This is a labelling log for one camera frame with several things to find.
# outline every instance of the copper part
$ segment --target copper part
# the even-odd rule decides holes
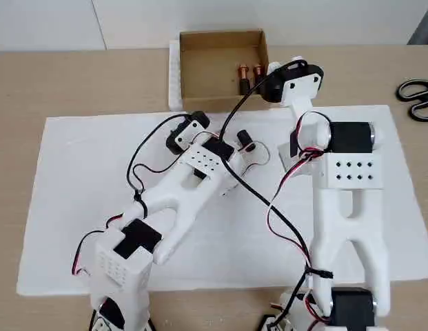
[[[249,67],[245,64],[240,64],[238,67],[238,75],[240,76],[240,79],[247,79],[247,72],[249,71]]]
[[[263,67],[261,66],[261,64],[256,64],[254,66],[254,73],[255,73],[255,76],[263,75]]]

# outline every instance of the black cable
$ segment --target black cable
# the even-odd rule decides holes
[[[102,230],[93,230],[93,231],[89,231],[85,236],[82,237],[81,241],[79,242],[77,249],[76,249],[76,253],[74,253],[74,259],[73,259],[73,264],[71,266],[71,274],[74,276],[76,274],[76,266],[77,266],[77,262],[79,260],[79,254],[81,253],[81,248],[82,248],[82,243],[83,241],[91,234],[93,233],[104,233],[105,231]]]
[[[153,131],[151,131],[147,136],[146,136],[146,138],[144,138],[144,140],[140,143],[140,145],[139,146],[137,146],[137,149],[136,149],[136,151],[134,152],[134,154],[132,155],[132,157],[131,157],[131,160],[130,160],[130,162],[129,162],[129,164],[128,164],[128,168],[127,168],[127,170],[126,170],[126,181],[127,181],[127,183],[128,183],[128,185],[134,190],[134,191],[136,191],[136,192],[138,192],[139,191],[139,189],[131,182],[131,178],[130,178],[130,173],[131,173],[131,167],[132,167],[132,164],[134,163],[134,160],[136,159],[136,156],[137,156],[137,154],[139,153],[139,150],[143,147],[143,145],[145,145],[145,143],[152,137],[152,135],[154,134],[154,133],[156,133],[157,132],[157,130],[159,129],[159,128],[161,128],[162,126],[164,126],[167,122],[169,122],[169,121],[171,121],[171,120],[173,120],[173,119],[176,119],[176,118],[179,118],[179,117],[190,117],[190,115],[189,114],[176,114],[176,115],[172,115],[172,116],[170,116],[170,117],[168,117],[168,118],[166,118],[164,121],[162,121],[160,124],[158,124],[154,129],[153,129]]]
[[[275,69],[273,72],[271,72],[270,74],[268,74],[266,77],[264,77],[259,83],[257,83],[253,88],[251,88],[246,95],[243,96],[243,98],[236,104],[236,106],[234,107],[234,109],[229,113],[229,115],[227,116],[220,134],[218,136],[218,140],[220,142],[224,142],[224,135],[226,132],[226,127],[229,124],[229,122],[232,120],[232,117],[234,117],[234,115],[236,114],[236,112],[238,111],[238,109],[240,109],[240,107],[246,102],[246,100],[255,92],[255,90],[257,90],[258,88],[260,88],[260,86],[262,86],[268,79],[270,79],[271,77],[273,77],[275,74],[277,74],[278,72],[281,72],[282,70],[284,70],[285,68],[288,68],[290,66],[293,66],[295,64],[298,65],[307,65],[307,62],[303,61],[303,60],[299,60],[299,61],[293,61],[293,62],[289,62],[286,63],[285,65],[279,67],[278,69]],[[225,166],[226,170],[242,185],[244,186],[244,188],[246,190],[248,190],[249,192],[251,192],[255,197],[257,197],[258,199],[260,199],[267,207],[270,206],[270,202],[263,197],[258,191],[256,191],[251,185],[249,185],[246,181],[244,181],[237,173],[235,173],[235,171],[233,171],[233,169],[229,166],[229,164],[227,163],[227,160],[224,159],[223,157],[221,157],[221,162],[223,163],[223,165]],[[275,208],[273,205],[271,206],[271,210],[274,211],[274,213],[281,219],[281,221],[284,222],[285,225],[287,225],[289,227],[289,229],[295,234],[296,238],[298,239],[300,245],[303,247],[304,249],[304,253],[307,256],[308,259],[310,259],[310,254],[309,254],[309,250],[307,248],[307,244],[305,243],[305,240],[303,238],[303,236],[301,236],[301,233],[298,231],[298,229],[296,229],[296,227],[277,209]],[[289,298],[289,301],[285,307],[285,309],[283,310],[283,312],[278,316],[278,318],[271,324],[269,324],[267,327],[268,329],[273,328],[275,326],[277,326],[289,313],[289,310],[296,298],[296,295],[298,294],[300,287],[302,286],[302,284],[305,281],[305,277],[307,275],[307,272],[304,271],[303,275],[301,276],[300,280],[298,281],[298,283],[296,284],[294,291],[292,292],[291,297]]]
[[[149,172],[152,172],[153,174],[161,174],[165,171],[168,171],[180,159],[180,157],[182,155],[183,155],[183,153],[181,153],[179,156],[177,156],[177,158],[175,160],[173,160],[173,162],[171,164],[169,164],[169,166],[166,167],[165,169],[155,170],[155,169],[152,169],[150,166],[148,166],[144,163],[138,163],[138,164],[134,165],[134,167],[132,167],[132,173],[135,174],[137,167],[144,167],[146,170],[148,170]]]
[[[275,71],[268,74],[266,77],[264,77],[258,84],[256,84],[253,88],[251,88],[246,95],[236,104],[234,109],[229,113],[227,116],[223,127],[221,128],[220,134],[218,136],[218,139],[220,142],[224,142],[224,135],[226,132],[226,127],[229,124],[229,122],[232,120],[232,117],[235,115],[235,113],[238,111],[238,109],[245,103],[245,101],[254,93],[255,90],[257,90],[261,85],[263,85],[270,77],[273,77],[277,72],[280,72],[284,70],[285,68],[288,68],[294,64],[297,64],[297,61],[286,63],[285,65],[279,67]],[[227,163],[227,160],[221,157],[221,161],[223,162],[223,165],[225,166],[226,170],[242,185],[244,186],[249,192],[251,192],[255,197],[260,199],[267,207],[270,205],[270,202],[263,197],[259,192],[257,192],[251,185],[249,185],[246,181],[244,181],[235,171],[233,171],[232,168],[230,168],[229,164]],[[281,221],[284,222],[285,225],[289,227],[289,229],[295,234],[295,237],[298,238],[298,241],[300,245],[304,249],[304,253],[307,256],[307,258],[310,258],[309,250],[307,248],[307,244],[305,243],[305,240],[303,236],[301,236],[301,233],[296,229],[296,227],[285,217],[276,207],[272,206],[271,209],[274,211],[274,213],[281,219]]]
[[[269,330],[270,330],[270,328],[274,328],[275,326],[277,326],[287,316],[287,314],[289,314],[289,310],[292,307],[294,300],[296,298],[296,295],[298,294],[301,286],[303,285],[303,283],[305,281],[306,275],[307,275],[307,273],[306,273],[306,271],[304,271],[303,275],[301,276],[298,283],[296,284],[296,286],[292,292],[292,295],[290,296],[289,302],[287,302],[287,305],[285,306],[283,312],[278,315],[278,317],[276,318],[275,321],[273,321],[272,323],[267,325],[267,328],[269,328]]]
[[[93,327],[93,325],[94,325],[94,319],[96,318],[96,310],[94,309],[93,311],[92,311],[92,314],[91,314],[91,319],[90,319],[90,326],[88,326],[88,331],[91,331],[92,330],[92,327]]]

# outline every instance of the white plastic part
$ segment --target white plastic part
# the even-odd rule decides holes
[[[103,317],[98,317],[94,322],[91,331],[112,331],[112,329],[110,329],[109,324],[105,319],[103,319]]]
[[[290,107],[299,118],[312,109],[312,99],[316,97],[321,77],[318,74],[292,79],[284,83],[281,107]]]
[[[237,173],[243,171],[244,160],[240,153],[232,155],[230,166]],[[186,188],[184,182],[194,169],[206,177],[195,188]],[[174,227],[154,250],[156,264],[167,261],[195,222],[197,214],[211,197],[218,194],[221,184],[229,176],[218,155],[195,143],[157,186],[145,192],[143,199],[150,214],[166,208],[176,211]]]
[[[376,153],[327,153],[315,162],[314,185],[334,189],[383,188],[382,158]]]
[[[383,239],[380,156],[376,153],[327,153],[314,163],[312,265],[319,270],[332,270],[338,251],[345,242],[351,241],[364,266],[366,284],[376,301],[376,314],[386,316],[390,309],[390,281],[387,247]],[[324,315],[329,316],[332,280],[314,275],[313,284],[314,297]]]
[[[273,73],[273,71],[275,71],[279,67],[281,67],[281,63],[279,63],[279,62],[271,62],[271,63],[269,63],[269,65],[267,66],[267,74]]]
[[[152,254],[138,248],[128,259],[114,248],[125,238],[109,227],[95,246],[95,260],[90,282],[91,306],[99,311],[107,298],[117,303],[125,319],[125,331],[142,330],[150,314],[147,281],[152,267]],[[118,330],[111,324],[112,331]]]
[[[190,146],[192,139],[204,130],[205,128],[198,121],[194,120],[175,137],[175,143],[179,145],[182,150],[186,150]]]

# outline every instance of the white paper sheet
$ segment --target white paper sheet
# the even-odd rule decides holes
[[[317,108],[338,121],[372,121],[381,128],[385,167],[385,239],[393,280],[428,277],[428,236],[405,163],[399,138],[387,106]],[[17,292],[23,295],[84,294],[87,287],[70,275],[80,238],[131,202],[125,182],[129,158],[137,144],[170,114],[132,114],[47,119],[32,201],[28,215]],[[210,115],[212,129],[224,114]],[[228,130],[230,136],[246,129],[272,151],[267,166],[246,175],[266,197],[273,195],[283,174],[276,146],[286,141],[292,118],[289,111],[241,112]],[[154,168],[169,164],[165,149],[168,128],[161,130],[139,157]],[[263,157],[262,150],[256,156]],[[143,173],[147,186],[161,175]],[[295,177],[278,199],[279,208],[310,242],[312,185],[309,177]],[[169,262],[155,265],[151,290],[194,288],[249,288],[294,285],[303,271],[301,255],[266,228],[265,207],[242,187],[212,199],[183,244]],[[172,212],[148,217],[165,234]],[[274,218],[277,230],[288,234]],[[89,264],[97,235],[83,246],[80,264]],[[339,283],[363,281],[362,266],[347,244],[334,266]]]

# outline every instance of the white wall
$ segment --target white wall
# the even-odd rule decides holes
[[[0,50],[105,49],[91,0],[0,0]]]
[[[428,0],[94,0],[110,48],[166,47],[181,30],[262,28],[272,45],[406,44]]]
[[[108,48],[263,28],[272,45],[405,44],[428,0],[94,0]],[[104,49],[92,0],[0,0],[0,50]]]

